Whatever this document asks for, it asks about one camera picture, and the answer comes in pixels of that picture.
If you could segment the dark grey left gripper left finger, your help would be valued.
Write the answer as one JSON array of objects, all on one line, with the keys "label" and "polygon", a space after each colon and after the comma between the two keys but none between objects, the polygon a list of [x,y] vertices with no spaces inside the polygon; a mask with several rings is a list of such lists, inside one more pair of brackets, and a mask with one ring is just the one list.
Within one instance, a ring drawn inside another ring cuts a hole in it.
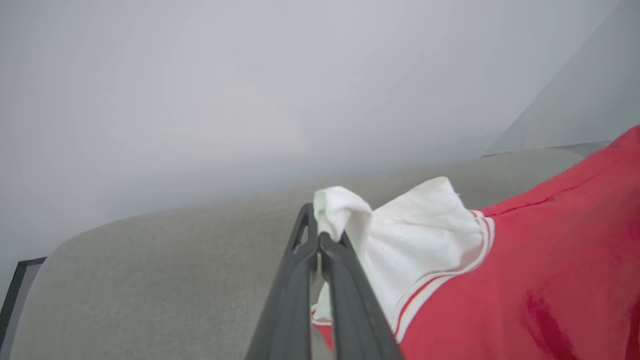
[{"label": "dark grey left gripper left finger", "polygon": [[298,212],[244,360],[313,360],[310,290],[318,268],[312,203]]}]

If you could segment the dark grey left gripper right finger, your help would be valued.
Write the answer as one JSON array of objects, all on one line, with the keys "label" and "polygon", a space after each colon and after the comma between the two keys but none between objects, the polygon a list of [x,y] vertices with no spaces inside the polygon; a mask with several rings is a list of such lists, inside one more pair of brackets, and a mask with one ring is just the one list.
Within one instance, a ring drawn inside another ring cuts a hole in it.
[{"label": "dark grey left gripper right finger", "polygon": [[330,287],[334,360],[405,360],[348,236],[318,236]]}]

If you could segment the red and white jersey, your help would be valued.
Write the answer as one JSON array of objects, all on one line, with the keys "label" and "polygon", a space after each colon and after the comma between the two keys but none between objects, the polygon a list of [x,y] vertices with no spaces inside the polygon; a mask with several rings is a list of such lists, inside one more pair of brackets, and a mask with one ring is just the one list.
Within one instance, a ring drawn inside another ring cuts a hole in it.
[{"label": "red and white jersey", "polygon": [[[314,193],[404,360],[640,360],[640,125],[532,189],[469,209],[446,177],[377,209]],[[333,350],[327,281],[311,324]]]}]

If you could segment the black framed panel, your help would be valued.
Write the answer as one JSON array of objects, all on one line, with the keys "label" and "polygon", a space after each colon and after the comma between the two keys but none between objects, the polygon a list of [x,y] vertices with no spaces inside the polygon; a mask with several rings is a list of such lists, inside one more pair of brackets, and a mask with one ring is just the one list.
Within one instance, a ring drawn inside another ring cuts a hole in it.
[{"label": "black framed panel", "polygon": [[21,260],[14,269],[13,278],[0,310],[0,360],[9,360],[10,358],[26,299],[35,277],[46,259],[46,257],[40,257]]}]

